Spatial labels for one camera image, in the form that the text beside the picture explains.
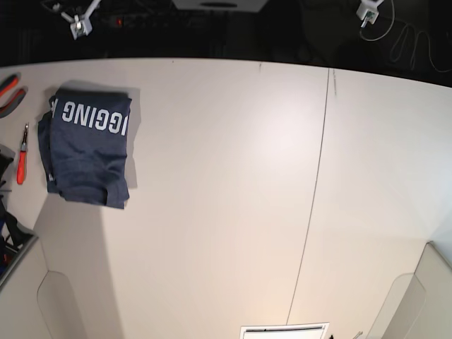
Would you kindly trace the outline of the dark blue t-shirt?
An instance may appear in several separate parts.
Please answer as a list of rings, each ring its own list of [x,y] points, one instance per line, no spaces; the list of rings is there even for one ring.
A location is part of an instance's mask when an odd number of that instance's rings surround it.
[[[131,103],[124,92],[60,88],[51,96],[37,128],[49,193],[124,208]]]

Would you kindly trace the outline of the white vent panel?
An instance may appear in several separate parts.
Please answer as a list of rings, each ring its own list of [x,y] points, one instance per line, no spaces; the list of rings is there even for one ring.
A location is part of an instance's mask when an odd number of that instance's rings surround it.
[[[280,326],[242,326],[241,339],[324,339],[329,322]]]

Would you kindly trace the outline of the orange handled pliers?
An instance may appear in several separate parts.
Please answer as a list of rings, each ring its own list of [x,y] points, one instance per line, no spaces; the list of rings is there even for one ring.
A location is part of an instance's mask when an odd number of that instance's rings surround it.
[[[1,104],[1,118],[4,119],[12,114],[28,93],[28,87],[18,88],[21,80],[21,73],[10,74],[1,82],[1,97],[8,95],[7,100]]]

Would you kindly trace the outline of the orange handled screwdriver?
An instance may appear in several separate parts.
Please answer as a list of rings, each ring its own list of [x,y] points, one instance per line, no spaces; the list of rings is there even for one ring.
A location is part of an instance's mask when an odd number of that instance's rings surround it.
[[[22,185],[25,181],[26,157],[28,154],[28,133],[29,133],[29,123],[27,123],[24,127],[23,137],[20,145],[18,168],[16,171],[16,182],[18,185]]]

